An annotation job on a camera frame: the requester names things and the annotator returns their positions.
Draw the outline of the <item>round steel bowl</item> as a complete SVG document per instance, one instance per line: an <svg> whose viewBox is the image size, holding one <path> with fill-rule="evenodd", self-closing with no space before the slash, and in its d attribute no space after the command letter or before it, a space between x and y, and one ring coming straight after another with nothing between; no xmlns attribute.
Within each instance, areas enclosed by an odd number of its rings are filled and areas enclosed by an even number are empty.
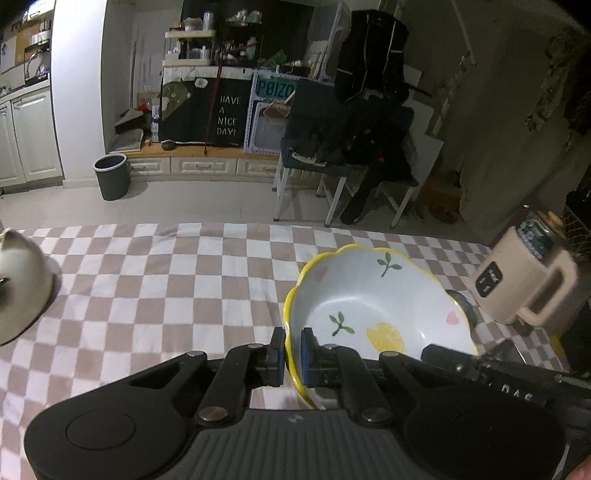
<svg viewBox="0 0 591 480"><path fill-rule="evenodd" d="M456 290L447 289L446 292L462 309L468 320L470 330L473 331L477 326L478 316L472 303L463 294Z"/></svg>

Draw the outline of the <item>floral scalloped ceramic bowl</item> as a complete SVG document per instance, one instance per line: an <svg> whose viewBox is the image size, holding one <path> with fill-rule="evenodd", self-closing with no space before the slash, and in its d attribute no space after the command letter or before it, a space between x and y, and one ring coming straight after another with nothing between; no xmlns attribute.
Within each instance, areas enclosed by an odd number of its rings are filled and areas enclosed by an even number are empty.
<svg viewBox="0 0 591 480"><path fill-rule="evenodd" d="M322 345L351 347L370 360L384 351L418 359L430 344L478 353L467 315L438 278L384 247L348 244L308 261L284 300L283 327L295 391L318 409L334 407L335 395L304 385L304 329Z"/></svg>

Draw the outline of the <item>white kitchen cabinets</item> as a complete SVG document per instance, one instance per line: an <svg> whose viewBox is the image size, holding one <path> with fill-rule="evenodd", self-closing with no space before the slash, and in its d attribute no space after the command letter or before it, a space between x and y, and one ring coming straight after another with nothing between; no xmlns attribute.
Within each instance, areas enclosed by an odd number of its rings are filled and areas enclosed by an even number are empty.
<svg viewBox="0 0 591 480"><path fill-rule="evenodd" d="M1 188L62 180L50 82L1 98Z"/></svg>

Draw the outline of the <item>cat shaped ceramic dish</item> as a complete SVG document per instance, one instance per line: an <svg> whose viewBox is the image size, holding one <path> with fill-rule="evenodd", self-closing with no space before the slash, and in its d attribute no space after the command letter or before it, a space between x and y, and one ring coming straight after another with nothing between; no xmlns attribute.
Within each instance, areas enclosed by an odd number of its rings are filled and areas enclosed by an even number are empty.
<svg viewBox="0 0 591 480"><path fill-rule="evenodd" d="M41 315L54 275L39 246L13 229L1 233L1 344L18 338Z"/></svg>

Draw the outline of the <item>white shelf with bottles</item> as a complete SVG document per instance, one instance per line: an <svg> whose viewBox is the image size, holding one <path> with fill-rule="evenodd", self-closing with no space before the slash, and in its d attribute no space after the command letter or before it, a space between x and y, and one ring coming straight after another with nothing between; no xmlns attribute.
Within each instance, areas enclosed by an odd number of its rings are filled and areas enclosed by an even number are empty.
<svg viewBox="0 0 591 480"><path fill-rule="evenodd" d="M162 66L200 67L211 65L215 30L214 14L205 11L201 17L186 17L174 22L165 32Z"/></svg>

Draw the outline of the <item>checkered tablecloth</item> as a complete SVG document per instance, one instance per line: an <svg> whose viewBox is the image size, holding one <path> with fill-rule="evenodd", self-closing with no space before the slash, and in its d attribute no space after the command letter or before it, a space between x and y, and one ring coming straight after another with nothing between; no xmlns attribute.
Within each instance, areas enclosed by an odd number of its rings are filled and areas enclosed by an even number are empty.
<svg viewBox="0 0 591 480"><path fill-rule="evenodd" d="M38 228L58 265L43 316L1 349L1 475L29 479L23 436L44 408L190 350L211 358L280 325L312 257L347 244L391 248L465 292L477 243L346 229L180 223Z"/></svg>

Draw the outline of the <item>grey trash bin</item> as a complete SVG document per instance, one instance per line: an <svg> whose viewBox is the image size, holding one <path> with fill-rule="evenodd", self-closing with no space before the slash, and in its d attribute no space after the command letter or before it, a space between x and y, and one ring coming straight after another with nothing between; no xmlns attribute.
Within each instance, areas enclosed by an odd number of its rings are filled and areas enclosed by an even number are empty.
<svg viewBox="0 0 591 480"><path fill-rule="evenodd" d="M127 157L123 153L110 153L97 159L93 170L105 201L119 200L127 194L131 178Z"/></svg>

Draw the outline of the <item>beige electric kettle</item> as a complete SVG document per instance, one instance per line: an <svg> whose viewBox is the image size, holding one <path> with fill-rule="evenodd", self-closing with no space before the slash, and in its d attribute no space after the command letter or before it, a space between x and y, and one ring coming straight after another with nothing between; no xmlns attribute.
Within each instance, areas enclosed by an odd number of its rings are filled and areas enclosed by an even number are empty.
<svg viewBox="0 0 591 480"><path fill-rule="evenodd" d="M542 327L578 281L578 266L567 248L560 217L530 210L472 274L469 289L482 312L496 322L510 325L520 320Z"/></svg>

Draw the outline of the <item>black hanging jacket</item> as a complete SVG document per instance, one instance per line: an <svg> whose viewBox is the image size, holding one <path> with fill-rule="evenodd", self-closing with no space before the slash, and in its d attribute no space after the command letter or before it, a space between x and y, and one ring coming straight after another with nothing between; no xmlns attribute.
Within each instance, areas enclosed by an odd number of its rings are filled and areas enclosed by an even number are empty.
<svg viewBox="0 0 591 480"><path fill-rule="evenodd" d="M335 95L342 102L374 92L394 104L409 97L404 76L404 50L409 30L393 15L379 10L356 10L339 51Z"/></svg>

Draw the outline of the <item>large rectangular steel tray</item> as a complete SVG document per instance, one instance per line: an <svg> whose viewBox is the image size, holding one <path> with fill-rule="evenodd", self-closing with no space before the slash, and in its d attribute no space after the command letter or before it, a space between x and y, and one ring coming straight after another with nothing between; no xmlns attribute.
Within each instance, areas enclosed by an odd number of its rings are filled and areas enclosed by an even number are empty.
<svg viewBox="0 0 591 480"><path fill-rule="evenodd" d="M485 353L483 357L487 360L497 362L510 362L516 364L527 363L525 357L511 339L505 339Z"/></svg>

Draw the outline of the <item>black have a nice day sign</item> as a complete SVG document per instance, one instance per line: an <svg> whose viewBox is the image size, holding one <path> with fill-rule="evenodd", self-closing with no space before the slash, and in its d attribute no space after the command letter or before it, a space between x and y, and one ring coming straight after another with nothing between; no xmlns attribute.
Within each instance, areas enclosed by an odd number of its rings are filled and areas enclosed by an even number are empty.
<svg viewBox="0 0 591 480"><path fill-rule="evenodd" d="M207 142L219 147L242 147L245 141L252 74L245 78L224 78L217 82L208 123Z"/></svg>

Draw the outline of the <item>white storage crate with sign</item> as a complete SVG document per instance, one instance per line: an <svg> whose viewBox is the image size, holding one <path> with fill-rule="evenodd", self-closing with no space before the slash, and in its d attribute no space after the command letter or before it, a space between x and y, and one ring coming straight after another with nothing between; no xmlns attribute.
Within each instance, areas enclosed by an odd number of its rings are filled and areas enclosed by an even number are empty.
<svg viewBox="0 0 591 480"><path fill-rule="evenodd" d="M252 154L280 154L280 141L286 131L287 119L280 118L273 110L266 110L274 101L286 101L296 88L297 77L293 75L266 70L253 72L243 151Z"/></svg>

